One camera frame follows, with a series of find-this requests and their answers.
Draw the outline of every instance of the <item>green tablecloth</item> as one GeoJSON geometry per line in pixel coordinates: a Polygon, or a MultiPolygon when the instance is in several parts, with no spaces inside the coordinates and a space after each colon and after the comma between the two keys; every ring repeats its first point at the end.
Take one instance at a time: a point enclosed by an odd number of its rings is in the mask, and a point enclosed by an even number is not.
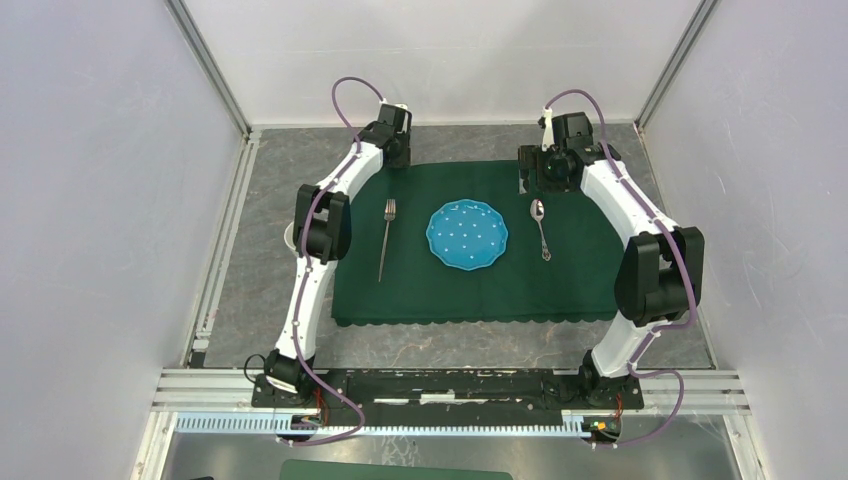
{"type": "Polygon", "coordinates": [[[353,240],[335,276],[332,315],[339,325],[489,320],[609,320],[622,246],[600,209],[581,193],[518,195],[515,160],[383,169],[352,205],[353,240]],[[377,282],[386,199],[397,200],[382,283],[377,282]],[[430,216],[447,202],[486,202],[509,230],[506,252],[486,268],[445,266],[430,252],[430,216]],[[542,260],[530,202],[545,204],[542,224],[553,258],[542,260]]]}
{"type": "Polygon", "coordinates": [[[508,473],[286,460],[280,480],[512,480],[508,473]]]}

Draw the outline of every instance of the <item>silver fork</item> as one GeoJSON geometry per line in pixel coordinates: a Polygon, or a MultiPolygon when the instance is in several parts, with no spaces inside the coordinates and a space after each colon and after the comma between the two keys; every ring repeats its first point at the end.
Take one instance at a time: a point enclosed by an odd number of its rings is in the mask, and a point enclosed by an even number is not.
{"type": "Polygon", "coordinates": [[[389,224],[397,215],[397,204],[394,198],[386,200],[386,212],[383,216],[386,219],[386,233],[383,234],[383,253],[380,254],[380,274],[377,276],[377,282],[383,281],[383,263],[386,261],[386,242],[389,240],[389,224]]]}

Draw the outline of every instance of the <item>wall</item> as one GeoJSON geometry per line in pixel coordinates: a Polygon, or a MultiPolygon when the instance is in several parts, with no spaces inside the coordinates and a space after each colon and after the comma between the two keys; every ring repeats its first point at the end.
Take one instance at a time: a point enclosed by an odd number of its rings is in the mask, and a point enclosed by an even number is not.
{"type": "Polygon", "coordinates": [[[239,141],[161,0],[0,7],[3,478],[127,478],[239,141]]]}
{"type": "Polygon", "coordinates": [[[826,3],[722,2],[647,127],[778,479],[845,477],[848,4],[826,3]]]}
{"type": "MultiPolygon", "coordinates": [[[[329,93],[345,75],[409,104],[419,124],[535,121],[574,87],[632,120],[698,0],[187,4],[251,122],[338,126],[329,93]]],[[[353,120],[372,120],[373,94],[342,90],[353,120]]]]}

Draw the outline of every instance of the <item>scalloped plate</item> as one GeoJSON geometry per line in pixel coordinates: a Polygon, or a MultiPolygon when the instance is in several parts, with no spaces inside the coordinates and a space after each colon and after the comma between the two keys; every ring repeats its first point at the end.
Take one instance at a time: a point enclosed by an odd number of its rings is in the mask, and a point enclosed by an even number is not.
{"type": "Polygon", "coordinates": [[[427,225],[427,241],[433,255],[449,267],[466,271],[495,263],[506,251],[508,236],[497,210],[468,199],[442,205],[427,225]]]}

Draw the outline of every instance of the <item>spoon handle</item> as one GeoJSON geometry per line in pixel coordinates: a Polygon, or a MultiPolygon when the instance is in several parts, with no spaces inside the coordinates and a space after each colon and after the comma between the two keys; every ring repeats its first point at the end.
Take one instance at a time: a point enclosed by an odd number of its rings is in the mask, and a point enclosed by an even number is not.
{"type": "Polygon", "coordinates": [[[548,242],[545,241],[545,231],[542,230],[542,222],[537,220],[536,223],[539,224],[539,234],[542,235],[542,258],[546,262],[550,262],[551,261],[551,252],[550,252],[550,250],[548,250],[548,242]]]}

